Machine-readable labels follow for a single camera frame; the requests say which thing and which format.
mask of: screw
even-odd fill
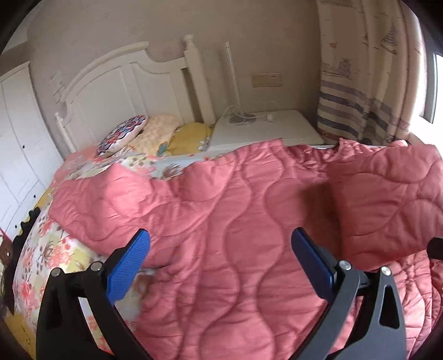
[[[383,266],[381,268],[381,272],[383,273],[383,275],[389,276],[391,274],[391,269],[387,266]]]
[[[60,275],[61,272],[62,272],[62,269],[60,269],[59,267],[56,267],[55,269],[53,269],[51,271],[51,275],[56,278],[57,276]]]
[[[351,263],[350,263],[349,261],[346,261],[346,260],[340,260],[340,261],[338,262],[338,265],[339,265],[343,270],[346,270],[346,271],[351,270],[351,267],[352,267]]]
[[[91,265],[91,270],[92,271],[100,271],[102,266],[103,266],[103,263],[101,263],[100,261],[93,262]]]

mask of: curtain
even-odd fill
[[[328,144],[406,139],[425,51],[420,24],[400,0],[317,0],[322,76],[317,127]]]

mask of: bedpost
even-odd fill
[[[58,129],[60,130],[60,133],[62,134],[63,139],[65,140],[66,144],[68,145],[69,151],[71,151],[71,153],[76,152],[77,149],[75,148],[75,146],[72,143],[72,141],[71,141],[71,139],[70,139],[70,137],[69,137],[65,127],[63,126],[64,118],[62,118],[60,116],[60,114],[58,112],[56,112],[55,113],[55,119],[56,119],[56,122],[57,122]]]
[[[216,118],[209,95],[208,82],[203,70],[200,51],[194,44],[194,35],[186,35],[184,37],[184,42],[186,43],[186,50],[184,51],[185,59],[189,67],[192,82],[194,83],[194,89],[202,112],[203,121],[207,125],[213,125],[215,124]]]

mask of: wall outlet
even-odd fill
[[[281,86],[280,73],[252,74],[252,87]]]

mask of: beige pillow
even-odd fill
[[[128,148],[132,151],[150,156],[161,156],[166,151],[175,129],[180,120],[172,115],[157,115],[149,119],[148,123]]]

